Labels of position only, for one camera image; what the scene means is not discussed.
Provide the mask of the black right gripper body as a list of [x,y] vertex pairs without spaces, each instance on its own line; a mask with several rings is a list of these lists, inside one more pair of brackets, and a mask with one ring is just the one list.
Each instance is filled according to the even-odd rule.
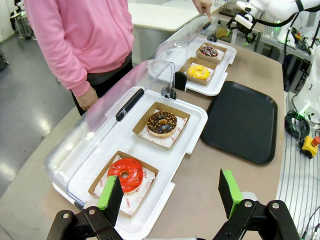
[[245,36],[250,38],[255,38],[257,36],[256,33],[253,32],[254,25],[250,27],[246,27],[244,24],[237,22],[236,23],[238,30]]

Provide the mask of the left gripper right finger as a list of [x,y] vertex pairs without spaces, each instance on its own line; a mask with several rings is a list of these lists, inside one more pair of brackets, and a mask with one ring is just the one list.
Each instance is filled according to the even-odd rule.
[[282,200],[263,205],[244,198],[230,169],[219,172],[218,191],[227,221],[215,240],[241,240],[246,232],[257,232],[262,240],[299,240],[300,235]]

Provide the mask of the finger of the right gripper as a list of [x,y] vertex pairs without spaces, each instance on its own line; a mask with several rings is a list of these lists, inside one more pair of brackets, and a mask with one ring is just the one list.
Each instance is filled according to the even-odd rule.
[[256,37],[257,37],[256,33],[245,34],[244,35],[245,41],[244,41],[242,47],[244,48],[244,47],[248,46],[249,44],[253,44],[254,41],[256,40]]
[[226,29],[227,29],[227,34],[230,34],[233,30],[238,29],[237,23],[235,21],[229,21],[226,24]]

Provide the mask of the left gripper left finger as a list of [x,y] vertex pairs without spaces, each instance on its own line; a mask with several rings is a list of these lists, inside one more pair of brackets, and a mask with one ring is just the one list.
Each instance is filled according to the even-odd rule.
[[48,240],[121,240],[115,229],[123,199],[123,190],[118,176],[108,178],[95,205],[82,209],[77,214],[70,210],[59,211],[51,225]]

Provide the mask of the person's left hand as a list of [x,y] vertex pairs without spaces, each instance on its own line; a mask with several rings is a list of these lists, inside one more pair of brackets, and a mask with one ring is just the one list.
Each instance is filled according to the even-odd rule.
[[213,20],[211,17],[211,0],[192,0],[192,2],[200,14],[206,15],[210,21]]

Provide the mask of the person's right hand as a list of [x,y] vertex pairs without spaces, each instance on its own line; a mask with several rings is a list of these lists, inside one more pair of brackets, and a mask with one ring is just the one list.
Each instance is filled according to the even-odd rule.
[[81,96],[75,97],[76,101],[78,102],[79,106],[84,110],[87,111],[91,106],[93,106],[99,99],[96,90],[90,86],[88,91],[86,91]]

